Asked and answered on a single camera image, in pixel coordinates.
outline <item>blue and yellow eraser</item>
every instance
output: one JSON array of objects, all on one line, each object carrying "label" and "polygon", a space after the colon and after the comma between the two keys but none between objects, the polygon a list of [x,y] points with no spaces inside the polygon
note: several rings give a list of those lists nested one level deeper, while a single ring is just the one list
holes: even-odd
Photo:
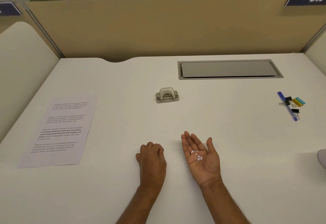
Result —
[{"label": "blue and yellow eraser", "polygon": [[292,102],[296,104],[298,107],[303,106],[305,104],[305,102],[300,98],[292,99]]}]

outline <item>open palm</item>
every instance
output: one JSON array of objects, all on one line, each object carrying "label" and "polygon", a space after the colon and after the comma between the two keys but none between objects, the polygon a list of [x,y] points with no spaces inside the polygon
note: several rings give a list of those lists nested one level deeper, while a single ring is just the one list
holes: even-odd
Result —
[{"label": "open palm", "polygon": [[181,140],[189,170],[197,184],[202,186],[221,180],[220,158],[213,146],[212,138],[207,139],[208,150],[195,134],[190,135],[188,131],[181,135]]}]

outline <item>gray frame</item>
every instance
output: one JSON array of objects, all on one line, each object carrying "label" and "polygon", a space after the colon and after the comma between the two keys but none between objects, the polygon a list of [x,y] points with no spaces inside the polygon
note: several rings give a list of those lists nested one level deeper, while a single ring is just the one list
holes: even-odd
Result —
[{"label": "gray frame", "polygon": [[[203,77],[203,78],[198,78],[198,77],[189,77],[185,78],[182,76],[182,67],[181,63],[183,62],[239,62],[239,61],[269,61],[271,66],[274,68],[276,71],[277,75],[276,76],[249,76],[249,77]],[[276,67],[274,62],[271,59],[262,59],[262,60],[216,60],[216,61],[178,61],[178,76],[179,80],[212,80],[212,79],[262,79],[262,78],[284,78],[284,76],[281,74],[279,69]]]}]

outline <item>gray metal panel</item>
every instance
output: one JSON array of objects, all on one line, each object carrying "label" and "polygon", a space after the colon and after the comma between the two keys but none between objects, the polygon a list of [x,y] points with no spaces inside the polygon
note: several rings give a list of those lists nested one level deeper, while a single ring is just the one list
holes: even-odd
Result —
[{"label": "gray metal panel", "polygon": [[282,78],[271,60],[178,62],[179,79]]}]

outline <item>finger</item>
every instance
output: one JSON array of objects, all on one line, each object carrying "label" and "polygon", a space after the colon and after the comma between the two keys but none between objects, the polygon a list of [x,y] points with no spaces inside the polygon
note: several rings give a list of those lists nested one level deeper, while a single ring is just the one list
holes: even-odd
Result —
[{"label": "finger", "polygon": [[152,147],[151,147],[151,150],[153,150],[154,152],[157,152],[158,153],[158,150],[162,148],[162,146],[158,143],[154,144]]},{"label": "finger", "polygon": [[154,145],[154,143],[152,143],[151,141],[149,143],[147,143],[146,147],[147,148],[151,148]]},{"label": "finger", "polygon": [[188,157],[190,157],[190,152],[192,151],[192,148],[190,147],[189,143],[187,142],[187,140],[185,138],[181,139],[181,143],[182,143],[182,149],[183,149],[185,157],[187,159]]},{"label": "finger", "polygon": [[163,152],[164,152],[164,148],[160,148],[159,150],[158,150],[158,157],[161,159],[161,161],[164,161],[165,162],[165,158],[164,158],[164,154],[163,154]]},{"label": "finger", "polygon": [[144,145],[144,144],[141,145],[141,153],[144,152],[145,148],[146,148],[146,145]]},{"label": "finger", "polygon": [[201,140],[199,140],[195,134],[191,134],[191,138],[196,143],[199,150],[204,150],[204,151],[206,150],[206,147],[204,146],[204,144],[202,144]]},{"label": "finger", "polygon": [[206,141],[208,153],[217,153],[214,146],[213,146],[213,139],[210,137]]},{"label": "finger", "polygon": [[140,159],[141,159],[141,154],[137,153],[136,154],[136,160],[138,161],[138,163],[139,163]]},{"label": "finger", "polygon": [[198,150],[198,147],[196,145],[196,143],[194,143],[194,141],[192,140],[190,134],[188,131],[185,131],[185,137],[187,138],[187,141],[190,145],[190,147],[193,149],[193,150]]}]

